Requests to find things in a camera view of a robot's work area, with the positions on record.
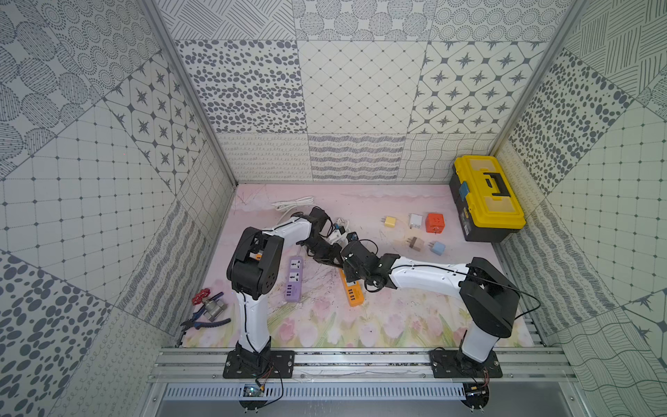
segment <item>white charger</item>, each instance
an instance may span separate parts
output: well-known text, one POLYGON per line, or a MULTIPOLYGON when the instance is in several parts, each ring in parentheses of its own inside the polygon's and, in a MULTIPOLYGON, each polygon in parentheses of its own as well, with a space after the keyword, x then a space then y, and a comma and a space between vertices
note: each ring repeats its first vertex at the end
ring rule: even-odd
POLYGON ((408 226, 410 229, 421 229, 423 217, 419 214, 410 213, 410 220, 408 226))

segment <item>orange power strip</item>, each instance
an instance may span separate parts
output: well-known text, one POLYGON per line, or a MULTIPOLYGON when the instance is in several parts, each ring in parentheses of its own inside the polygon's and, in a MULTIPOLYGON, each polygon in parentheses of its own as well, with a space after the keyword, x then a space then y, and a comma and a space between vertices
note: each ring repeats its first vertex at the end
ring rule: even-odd
POLYGON ((340 272, 340 278, 343 280, 343 287, 345 288, 345 293, 348 296, 348 303, 350 303, 350 307, 362 305, 364 303, 364 293, 362 292, 362 287, 359 285, 359 282, 347 282, 343 270, 340 269, 338 272, 340 272))

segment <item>black mounting plate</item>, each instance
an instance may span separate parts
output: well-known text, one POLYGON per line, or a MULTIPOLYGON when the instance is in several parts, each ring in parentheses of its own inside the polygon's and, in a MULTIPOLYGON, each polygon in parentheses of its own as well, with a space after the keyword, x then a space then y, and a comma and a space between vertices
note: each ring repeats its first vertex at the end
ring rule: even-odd
POLYGON ((498 357, 492 350, 489 357, 482 364, 474 367, 463 368, 457 359, 458 350, 432 350, 428 352, 431 359, 433 378, 484 378, 484 368, 489 373, 489 378, 502 378, 502 369, 498 363, 498 357))
MULTIPOLYGON (((294 370, 293 350, 270 350, 269 361, 275 368, 269 378, 291 378, 294 370)), ((241 364, 239 352, 235 349, 227 354, 227 363, 222 377, 225 379, 254 379, 260 375, 254 374, 253 370, 241 364)))

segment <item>red valve handle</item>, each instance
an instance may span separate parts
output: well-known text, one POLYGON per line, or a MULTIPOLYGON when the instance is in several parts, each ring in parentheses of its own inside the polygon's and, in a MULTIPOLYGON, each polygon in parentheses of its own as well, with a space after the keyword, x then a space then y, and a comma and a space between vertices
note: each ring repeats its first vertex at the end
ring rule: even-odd
POLYGON ((204 301, 204 298, 210 295, 211 295, 211 290, 208 288, 204 288, 202 291, 198 292, 197 295, 192 299, 192 305, 196 306, 197 304, 201 304, 204 301))

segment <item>pink floral mat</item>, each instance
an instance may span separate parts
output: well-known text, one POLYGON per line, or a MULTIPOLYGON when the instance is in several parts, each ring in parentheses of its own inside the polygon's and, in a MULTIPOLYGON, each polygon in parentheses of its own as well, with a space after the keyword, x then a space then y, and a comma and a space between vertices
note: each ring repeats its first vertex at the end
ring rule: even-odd
MULTIPOLYGON (((239 337, 238 305, 225 277, 225 271, 243 229, 274 225, 280 214, 271 210, 273 201, 315 197, 334 220, 350 221, 362 239, 372 239, 380 253, 391 252, 415 260, 441 263, 466 263, 481 256, 500 269, 491 244, 466 242, 456 217, 449 187, 444 185, 240 185, 233 209, 225 223, 204 286, 211 292, 225 292, 229 304, 223 317, 232 323, 220 328, 190 329, 183 339, 188 348, 234 346, 239 337), (409 213, 442 213, 446 228, 440 235, 423 229, 409 229, 404 222, 409 213), (394 229, 385 228, 384 216, 396 216, 394 229), (425 242, 438 240, 446 245, 437 256, 424 248, 410 249, 407 238, 417 236, 425 242)), ((463 302, 421 290, 384 289, 376 294, 364 291, 365 302, 350 307, 338 270, 315 263, 299 247, 283 253, 279 278, 269 294, 269 331, 273 347, 434 347, 458 346, 472 319, 463 302), (306 261, 301 301, 284 301, 285 271, 290 256, 306 261)), ((512 337, 498 346, 532 347, 533 341, 523 319, 514 324, 512 337)))

